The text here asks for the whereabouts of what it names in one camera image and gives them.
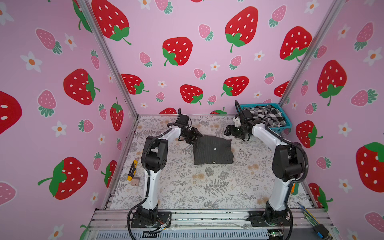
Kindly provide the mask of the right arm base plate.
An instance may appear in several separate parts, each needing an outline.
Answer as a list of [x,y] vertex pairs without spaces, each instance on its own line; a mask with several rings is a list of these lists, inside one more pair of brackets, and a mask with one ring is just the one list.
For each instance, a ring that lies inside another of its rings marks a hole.
[[289,227],[291,223],[286,210],[249,211],[246,221],[251,222],[253,227]]

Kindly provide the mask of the orange green toy block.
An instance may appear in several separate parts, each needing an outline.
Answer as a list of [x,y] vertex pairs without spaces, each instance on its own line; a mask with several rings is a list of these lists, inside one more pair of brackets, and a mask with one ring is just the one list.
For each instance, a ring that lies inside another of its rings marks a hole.
[[291,189],[291,195],[295,196],[299,192],[299,183],[294,183]]

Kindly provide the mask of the teal plastic basket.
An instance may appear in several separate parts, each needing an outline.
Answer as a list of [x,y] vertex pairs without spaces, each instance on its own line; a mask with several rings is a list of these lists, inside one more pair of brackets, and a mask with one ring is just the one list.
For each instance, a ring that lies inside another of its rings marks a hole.
[[[280,132],[284,131],[285,129],[290,129],[292,127],[291,121],[289,120],[288,116],[286,115],[284,110],[278,104],[276,104],[276,103],[238,105],[236,107],[236,109],[237,109],[237,112],[239,113],[244,108],[252,109],[252,108],[254,108],[256,106],[266,106],[266,105],[272,105],[275,108],[279,109],[283,113],[283,116],[286,118],[286,121],[287,121],[287,124],[284,127],[271,128],[271,127],[268,126],[272,131],[274,131],[275,133],[280,133]],[[265,123],[262,119],[259,119],[259,118],[254,118],[254,120],[260,120],[260,121],[262,121],[262,123]]]

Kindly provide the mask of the dark grey pinstriped shirt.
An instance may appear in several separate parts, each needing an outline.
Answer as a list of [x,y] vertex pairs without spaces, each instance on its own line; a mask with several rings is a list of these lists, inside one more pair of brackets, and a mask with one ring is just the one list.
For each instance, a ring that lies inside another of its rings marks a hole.
[[232,140],[215,136],[198,137],[193,143],[195,165],[226,165],[234,162]]

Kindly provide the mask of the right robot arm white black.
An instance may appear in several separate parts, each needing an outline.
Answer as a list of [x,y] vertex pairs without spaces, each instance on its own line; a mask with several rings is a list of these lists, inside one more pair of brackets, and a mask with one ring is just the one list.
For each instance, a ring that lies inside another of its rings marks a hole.
[[224,131],[226,136],[246,140],[246,131],[262,140],[273,153],[272,171],[275,175],[273,192],[266,203],[262,215],[268,225],[275,225],[288,215],[288,200],[295,183],[305,179],[308,173],[308,157],[300,144],[292,143],[276,134],[267,125],[246,124],[236,127],[229,125]]

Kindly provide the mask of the yellow black handled tool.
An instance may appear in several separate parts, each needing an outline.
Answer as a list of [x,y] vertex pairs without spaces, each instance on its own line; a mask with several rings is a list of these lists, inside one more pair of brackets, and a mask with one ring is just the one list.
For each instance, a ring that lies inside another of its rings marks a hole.
[[131,168],[130,168],[130,171],[128,173],[128,176],[127,176],[127,180],[128,181],[132,181],[133,178],[135,177],[136,175],[136,170],[137,170],[137,165],[138,165],[138,161],[137,160],[134,160],[132,165],[131,165]]

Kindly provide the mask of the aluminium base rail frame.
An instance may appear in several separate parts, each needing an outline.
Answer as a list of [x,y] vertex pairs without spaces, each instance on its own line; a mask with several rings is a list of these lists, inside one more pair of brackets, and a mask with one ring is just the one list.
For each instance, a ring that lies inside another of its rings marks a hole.
[[154,227],[128,230],[128,211],[95,211],[82,240],[319,240],[314,223],[301,209],[292,209],[293,228],[288,218],[276,226],[247,221],[262,209],[168,210],[167,227],[154,234]]

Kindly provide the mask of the black white checkered shirt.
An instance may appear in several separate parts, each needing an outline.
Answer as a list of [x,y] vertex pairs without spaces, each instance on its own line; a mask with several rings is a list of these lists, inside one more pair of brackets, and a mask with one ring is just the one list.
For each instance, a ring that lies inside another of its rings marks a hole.
[[283,113],[272,105],[256,106],[250,112],[253,118],[262,119],[271,128],[284,127],[287,124]]

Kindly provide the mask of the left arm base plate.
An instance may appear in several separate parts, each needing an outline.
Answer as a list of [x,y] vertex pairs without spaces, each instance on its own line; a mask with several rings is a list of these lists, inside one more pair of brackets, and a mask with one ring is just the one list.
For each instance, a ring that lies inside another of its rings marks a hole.
[[149,216],[134,213],[130,222],[131,228],[159,228],[161,226],[167,228],[171,226],[172,212],[160,211]]

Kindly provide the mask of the small wooden block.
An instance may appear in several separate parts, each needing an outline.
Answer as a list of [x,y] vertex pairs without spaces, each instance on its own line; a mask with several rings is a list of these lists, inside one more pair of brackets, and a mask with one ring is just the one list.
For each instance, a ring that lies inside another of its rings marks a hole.
[[141,181],[140,178],[132,178],[131,185],[137,187],[140,185],[140,181]]

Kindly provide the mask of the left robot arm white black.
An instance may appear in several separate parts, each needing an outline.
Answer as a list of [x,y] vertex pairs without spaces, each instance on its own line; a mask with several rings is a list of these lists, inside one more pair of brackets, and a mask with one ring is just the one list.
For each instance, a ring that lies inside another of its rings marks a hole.
[[161,171],[168,160],[169,142],[183,138],[188,144],[193,144],[201,136],[202,134],[194,127],[173,125],[158,136],[147,137],[141,157],[145,171],[145,189],[144,201],[137,208],[139,217],[151,222],[157,220],[158,185]]

